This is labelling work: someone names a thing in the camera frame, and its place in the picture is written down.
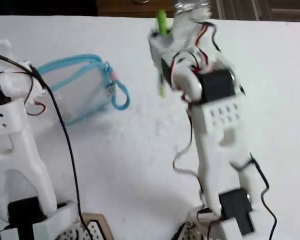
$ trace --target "wooden base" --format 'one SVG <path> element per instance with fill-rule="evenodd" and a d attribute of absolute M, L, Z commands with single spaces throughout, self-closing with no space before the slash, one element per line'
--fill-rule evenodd
<path fill-rule="evenodd" d="M 106 240 L 114 240 L 114 237 L 111 233 L 110 227 L 107 223 L 106 218 L 102 214 L 94 214 L 94 213 L 83 213 L 83 220 L 85 224 L 89 224 L 91 221 L 98 221 L 104 237 Z"/>

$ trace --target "white table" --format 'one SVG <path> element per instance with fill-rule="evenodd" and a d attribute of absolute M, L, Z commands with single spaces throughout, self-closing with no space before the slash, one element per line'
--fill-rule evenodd
<path fill-rule="evenodd" d="M 100 55 L 129 89 L 126 111 L 111 110 L 68 128 L 82 208 L 105 215 L 116 240 L 167 240 L 200 203 L 196 179 L 172 159 L 189 140 L 180 95 L 157 94 L 147 35 L 153 19 L 0 16 L 0 36 L 35 66 L 83 53 Z M 278 217 L 273 240 L 300 239 L 300 23 L 216 20 L 216 41 L 246 91 L 251 152 L 270 182 Z M 54 110 L 31 118 L 38 149 L 60 201 L 75 200 L 66 141 Z M 195 145 L 184 167 L 196 169 Z"/>

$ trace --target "red wire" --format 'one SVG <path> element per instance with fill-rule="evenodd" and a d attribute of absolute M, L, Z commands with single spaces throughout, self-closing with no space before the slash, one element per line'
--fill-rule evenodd
<path fill-rule="evenodd" d="M 204 56 L 205 63 L 208 65 L 209 62 L 208 62 L 208 56 L 207 56 L 207 54 L 204 51 L 202 51 L 200 49 L 200 47 L 198 47 L 198 49 L 199 49 L 200 53 Z"/>
<path fill-rule="evenodd" d="M 207 26 L 203 26 L 202 28 L 201 28 L 203 31 L 200 33 L 200 35 L 196 38 L 196 40 L 195 40 L 195 46 L 197 47 L 198 46 L 198 44 L 199 44 L 199 40 L 200 40 L 200 38 L 206 33 L 206 31 L 208 30 L 208 27 Z"/>
<path fill-rule="evenodd" d="M 172 87 L 172 73 L 173 73 L 173 70 L 174 70 L 174 66 L 175 66 L 175 58 L 178 54 L 176 54 L 173 58 L 172 58 L 172 63 L 171 63 L 171 66 L 170 66 L 170 77 L 169 77 L 169 84 L 170 84 L 170 87 Z"/>
<path fill-rule="evenodd" d="M 209 62 L 208 62 L 208 56 L 207 56 L 207 54 L 206 54 L 204 51 L 202 51 L 202 50 L 200 49 L 200 47 L 198 47 L 199 40 L 200 40 L 201 37 L 207 32 L 208 26 L 202 26 L 201 30 L 203 30 L 203 31 L 202 31 L 202 32 L 200 33 L 200 35 L 196 38 L 196 40 L 195 40 L 195 46 L 199 49 L 200 53 L 203 55 L 203 57 L 204 57 L 204 59 L 205 59 L 205 63 L 208 65 Z"/>

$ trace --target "clear plastic bottle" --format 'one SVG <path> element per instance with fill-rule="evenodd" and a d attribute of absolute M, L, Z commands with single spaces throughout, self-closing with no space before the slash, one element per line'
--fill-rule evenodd
<path fill-rule="evenodd" d="M 174 0 L 174 15 L 209 6 L 209 0 Z"/>

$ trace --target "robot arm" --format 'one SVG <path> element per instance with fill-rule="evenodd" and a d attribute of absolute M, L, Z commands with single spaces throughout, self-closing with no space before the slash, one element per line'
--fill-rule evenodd
<path fill-rule="evenodd" d="M 28 62 L 20 64 L 30 68 Z M 78 220 L 78 206 L 69 202 L 57 209 L 54 188 L 26 112 L 26 104 L 46 91 L 37 79 L 19 72 L 15 68 L 0 72 L 0 218 L 11 228 L 0 237 L 52 240 Z M 37 197 L 11 202 L 8 179 L 12 172 L 23 176 Z"/>
<path fill-rule="evenodd" d="M 175 16 L 170 34 L 148 38 L 159 73 L 189 103 L 205 208 L 191 210 L 187 222 L 211 239 L 257 239 L 268 231 L 262 178 L 254 165 L 247 165 L 252 157 L 244 134 L 244 92 L 219 48 L 209 47 L 211 35 L 202 38 L 204 52 L 198 47 L 198 36 L 211 26 L 193 21 L 198 14 L 201 20 L 210 17 L 208 8 L 199 9 Z"/>

